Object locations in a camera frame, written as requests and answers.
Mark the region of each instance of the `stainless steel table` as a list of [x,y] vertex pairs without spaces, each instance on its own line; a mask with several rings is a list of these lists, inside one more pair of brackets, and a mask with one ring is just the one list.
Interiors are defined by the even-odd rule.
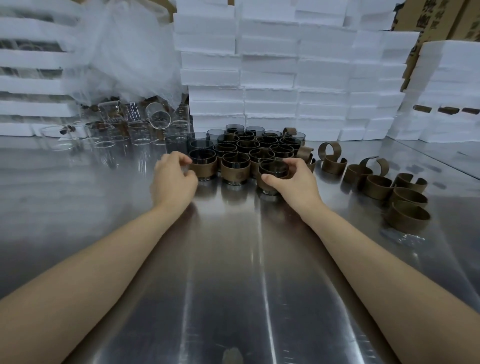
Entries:
[[480,179],[480,142],[426,143],[421,140],[400,140],[399,142]]
[[[380,155],[389,176],[430,182],[433,221],[403,239],[375,201],[315,175],[324,201],[381,246],[480,312],[480,182],[392,140],[342,142],[349,163]],[[312,143],[317,148],[319,143]],[[117,163],[0,138],[0,297],[150,207],[158,155]],[[68,363],[396,363],[319,239],[253,181],[203,182],[124,296]]]

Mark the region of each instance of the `forearm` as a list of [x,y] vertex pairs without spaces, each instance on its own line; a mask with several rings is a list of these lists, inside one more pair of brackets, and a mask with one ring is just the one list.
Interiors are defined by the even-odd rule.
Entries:
[[123,294],[179,212],[153,209],[0,301],[0,362],[61,363]]
[[480,363],[480,315],[318,204],[302,216],[404,363]]

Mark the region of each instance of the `left hand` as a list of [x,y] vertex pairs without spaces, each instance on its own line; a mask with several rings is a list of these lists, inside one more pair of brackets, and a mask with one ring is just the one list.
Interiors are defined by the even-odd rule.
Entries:
[[164,154],[155,164],[154,179],[150,185],[150,195],[155,207],[165,207],[181,214],[191,202],[197,190],[198,179],[189,170],[183,174],[181,167],[192,160],[183,153]]

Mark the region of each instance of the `right arm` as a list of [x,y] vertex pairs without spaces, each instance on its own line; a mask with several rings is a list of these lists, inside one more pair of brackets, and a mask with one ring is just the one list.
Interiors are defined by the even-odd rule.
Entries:
[[480,315],[362,234],[321,200],[298,158],[289,180],[262,175],[320,237],[403,363],[480,363]]

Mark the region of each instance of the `brown cardboard box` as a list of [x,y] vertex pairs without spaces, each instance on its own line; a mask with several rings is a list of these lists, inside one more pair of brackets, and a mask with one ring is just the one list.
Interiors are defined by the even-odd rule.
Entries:
[[400,6],[393,30],[420,32],[419,39],[407,59],[402,89],[408,85],[423,42],[447,39],[464,2],[464,0],[407,0],[403,7]]
[[480,42],[480,0],[467,0],[448,39]]

